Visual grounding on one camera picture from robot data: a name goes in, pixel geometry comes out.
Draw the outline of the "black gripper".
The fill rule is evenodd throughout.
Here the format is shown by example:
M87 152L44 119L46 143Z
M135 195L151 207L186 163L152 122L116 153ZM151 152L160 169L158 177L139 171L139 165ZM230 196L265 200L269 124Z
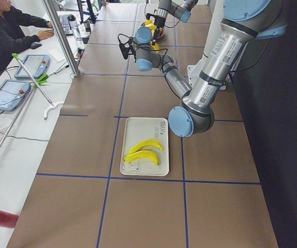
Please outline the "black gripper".
M136 55L139 44L136 41L129 42L129 55Z
M161 17L157 14L155 15L154 25L156 26L156 29L154 31L154 39L157 39L159 37L160 28L164 27L165 21L166 21L165 17Z

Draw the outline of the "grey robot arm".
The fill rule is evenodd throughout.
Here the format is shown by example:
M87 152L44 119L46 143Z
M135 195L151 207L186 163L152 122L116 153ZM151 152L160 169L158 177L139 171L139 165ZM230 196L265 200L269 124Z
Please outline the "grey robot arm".
M286 32L288 1L223 1L221 31L194 84L184 78L172 57L153 50L168 15L187 22L196 1L178 5L160 1L154 14L155 30L141 26L129 38L129 47L123 56L133 55L139 71L159 69L169 87L181 100L168 116L170 129L180 137L189 137L211 128L214 113L210 107L228 73L241 55L246 44L254 39L270 39Z
M182 5L178 5L172 0L159 1L158 8L155 14L153 14L154 25L156 26L153 34L153 41L157 40L160 29L165 26L168 14L183 23L187 23L191 16L190 12L197 3L198 0L186 0Z

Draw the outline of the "person's hand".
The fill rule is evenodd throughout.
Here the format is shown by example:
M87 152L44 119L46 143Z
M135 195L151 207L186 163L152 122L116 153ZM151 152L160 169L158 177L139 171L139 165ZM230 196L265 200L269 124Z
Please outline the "person's hand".
M51 38L54 36L54 31L51 29L47 30L41 30L37 33L37 37L39 38L40 41L46 40L48 38Z

